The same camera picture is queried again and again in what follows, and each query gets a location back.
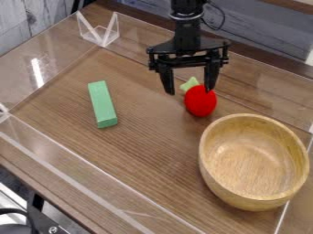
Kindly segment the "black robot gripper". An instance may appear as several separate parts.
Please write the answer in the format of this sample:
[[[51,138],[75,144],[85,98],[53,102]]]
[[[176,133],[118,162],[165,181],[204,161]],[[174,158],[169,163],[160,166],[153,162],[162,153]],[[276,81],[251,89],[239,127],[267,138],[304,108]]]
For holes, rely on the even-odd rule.
[[[176,94],[174,72],[172,69],[205,67],[207,91],[216,88],[220,70],[229,61],[231,41],[201,35],[203,13],[184,15],[173,13],[174,36],[164,43],[149,47],[149,67],[161,74],[165,92]]]

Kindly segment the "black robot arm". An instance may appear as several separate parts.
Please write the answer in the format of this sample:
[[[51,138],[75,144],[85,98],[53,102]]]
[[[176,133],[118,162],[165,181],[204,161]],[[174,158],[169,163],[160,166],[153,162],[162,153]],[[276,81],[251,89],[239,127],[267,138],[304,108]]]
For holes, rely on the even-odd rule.
[[[208,0],[172,0],[170,18],[176,22],[174,36],[148,48],[149,67],[161,75],[165,92],[176,94],[174,69],[204,67],[205,90],[215,90],[221,68],[229,63],[228,39],[204,37],[201,21]]]

